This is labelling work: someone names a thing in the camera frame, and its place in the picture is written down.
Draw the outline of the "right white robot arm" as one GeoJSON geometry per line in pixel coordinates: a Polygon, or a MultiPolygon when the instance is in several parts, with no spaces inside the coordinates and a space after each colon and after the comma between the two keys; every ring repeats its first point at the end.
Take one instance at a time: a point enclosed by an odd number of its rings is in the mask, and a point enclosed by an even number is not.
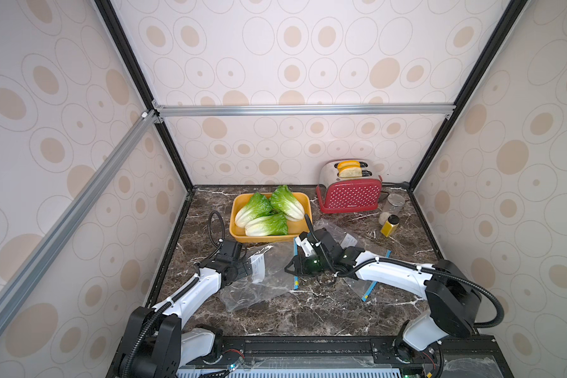
{"type": "Polygon", "coordinates": [[[474,283],[447,260],[417,264],[386,258],[361,247],[343,248],[324,228],[295,238],[297,255],[284,268],[289,274],[316,276],[329,271],[337,277],[376,281],[427,301],[428,309],[406,321],[395,338],[395,353],[408,359],[448,336],[467,338],[481,304],[474,283]]]}

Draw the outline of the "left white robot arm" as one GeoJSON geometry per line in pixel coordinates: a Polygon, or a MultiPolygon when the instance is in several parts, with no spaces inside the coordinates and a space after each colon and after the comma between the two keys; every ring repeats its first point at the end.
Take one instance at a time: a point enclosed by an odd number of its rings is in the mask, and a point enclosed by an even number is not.
{"type": "Polygon", "coordinates": [[[242,244],[221,241],[170,297],[131,313],[107,376],[175,377],[180,367],[198,358],[207,365],[220,365],[222,330],[200,325],[184,332],[183,327],[209,297],[251,273],[242,244]]]}

